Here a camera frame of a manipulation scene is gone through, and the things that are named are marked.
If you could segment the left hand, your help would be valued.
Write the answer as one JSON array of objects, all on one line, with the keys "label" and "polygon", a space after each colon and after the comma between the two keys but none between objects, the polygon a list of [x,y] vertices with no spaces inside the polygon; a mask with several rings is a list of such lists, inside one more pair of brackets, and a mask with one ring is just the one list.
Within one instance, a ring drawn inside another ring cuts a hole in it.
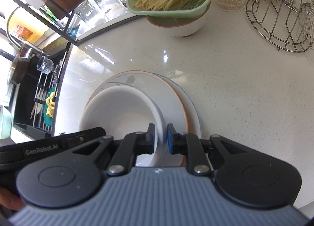
[{"label": "left hand", "polygon": [[3,187],[0,187],[0,203],[7,209],[15,211],[20,210],[25,206],[23,201],[19,197],[12,194]]}]

